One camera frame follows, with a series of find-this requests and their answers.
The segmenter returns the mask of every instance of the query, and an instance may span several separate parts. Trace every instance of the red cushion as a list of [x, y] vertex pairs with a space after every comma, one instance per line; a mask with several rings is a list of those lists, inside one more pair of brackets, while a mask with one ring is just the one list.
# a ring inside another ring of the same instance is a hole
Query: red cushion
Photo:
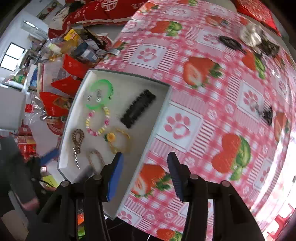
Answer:
[[[75, 1], [78, 1], [78, 0], [66, 0], [66, 4], [67, 3], [73, 3]], [[89, 2], [94, 1], [94, 0], [79, 0], [79, 1], [86, 4], [86, 3], [89, 3]]]
[[238, 12], [245, 14], [281, 36], [271, 15], [271, 11], [259, 0], [234, 0]]
[[65, 19], [63, 30], [49, 29], [49, 38], [56, 38], [69, 31], [74, 23], [84, 26], [95, 24], [124, 24], [145, 3], [143, 0], [94, 0], [70, 13]]

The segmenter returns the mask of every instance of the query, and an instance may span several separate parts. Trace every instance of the pink and yellow bead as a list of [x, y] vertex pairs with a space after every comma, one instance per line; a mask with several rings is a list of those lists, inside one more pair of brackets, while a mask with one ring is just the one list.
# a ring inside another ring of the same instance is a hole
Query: pink and yellow bead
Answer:
[[88, 118], [85, 121], [85, 126], [86, 126], [86, 129], [87, 129], [87, 132], [89, 134], [91, 134], [92, 136], [100, 136], [102, 133], [104, 133], [105, 129], [109, 125], [109, 122], [110, 122], [110, 111], [109, 111], [108, 107], [106, 107], [106, 106], [103, 107], [103, 110], [105, 112], [105, 117], [106, 118], [104, 120], [104, 125], [98, 131], [93, 131], [89, 127], [90, 119], [93, 117], [93, 115], [95, 113], [94, 110], [89, 113]]

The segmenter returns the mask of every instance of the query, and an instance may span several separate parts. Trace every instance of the pink tablecloth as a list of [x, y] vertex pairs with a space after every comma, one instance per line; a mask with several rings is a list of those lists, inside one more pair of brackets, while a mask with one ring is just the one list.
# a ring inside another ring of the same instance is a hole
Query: pink tablecloth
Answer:
[[[204, 1], [151, 0], [119, 35], [120, 55], [97, 66], [151, 77], [174, 89], [118, 214], [122, 220], [164, 240], [182, 233], [188, 203], [179, 201], [167, 175], [170, 151], [205, 180], [230, 180], [262, 230], [277, 215], [295, 170], [294, 62], [281, 48], [277, 58], [265, 57], [266, 69], [259, 70], [253, 53], [244, 55], [217, 40], [226, 35], [239, 41], [246, 22]], [[259, 117], [254, 102], [272, 106], [272, 126]], [[212, 231], [209, 201], [207, 239]]]

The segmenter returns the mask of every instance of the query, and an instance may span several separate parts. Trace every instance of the yellow package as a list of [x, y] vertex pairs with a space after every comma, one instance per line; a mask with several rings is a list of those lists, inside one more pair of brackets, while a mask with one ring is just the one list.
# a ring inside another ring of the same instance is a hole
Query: yellow package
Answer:
[[66, 41], [69, 41], [70, 39], [73, 39], [74, 41], [77, 41], [77, 42], [81, 40], [79, 34], [77, 34], [74, 29], [70, 29], [70, 31], [64, 37], [64, 40]]
[[42, 180], [48, 182], [49, 184], [51, 184], [55, 188], [57, 188], [59, 186], [59, 184], [56, 182], [56, 180], [54, 179], [54, 177], [52, 175], [42, 177]]

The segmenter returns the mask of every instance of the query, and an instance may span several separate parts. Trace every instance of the white tray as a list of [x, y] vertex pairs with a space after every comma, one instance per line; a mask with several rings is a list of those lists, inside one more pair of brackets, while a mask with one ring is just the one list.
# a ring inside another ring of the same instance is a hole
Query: white tray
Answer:
[[[107, 104], [110, 109], [110, 124], [105, 133], [112, 127], [121, 128], [131, 136], [131, 151], [124, 155], [124, 166], [116, 190], [116, 195], [109, 203], [103, 203], [105, 214], [114, 218], [126, 196], [129, 194], [135, 178], [140, 171], [141, 165], [152, 143], [159, 120], [163, 116], [163, 110], [168, 106], [170, 87], [167, 84], [142, 77], [134, 74], [127, 74], [116, 71], [90, 69], [85, 75], [82, 84], [76, 94], [72, 104], [67, 123], [64, 130], [62, 145], [59, 155], [58, 170], [62, 176], [71, 183], [78, 182], [92, 175], [92, 169], [86, 157], [90, 149], [97, 149], [106, 164], [112, 162], [114, 154], [110, 151], [108, 143], [103, 138], [89, 135], [85, 127], [85, 119], [89, 109], [85, 106], [85, 90], [99, 79], [109, 80], [114, 87], [112, 100]], [[129, 108], [133, 100], [145, 89], [156, 95], [156, 99], [138, 118], [134, 125], [127, 129], [120, 118]], [[104, 114], [102, 110], [97, 110], [90, 121], [91, 129], [98, 129], [102, 126]], [[78, 155], [80, 169], [76, 167], [73, 157], [73, 143], [71, 139], [72, 132], [75, 129], [84, 131], [85, 139], [81, 145], [81, 154]], [[102, 167], [96, 159], [93, 159], [96, 171], [100, 172]]]

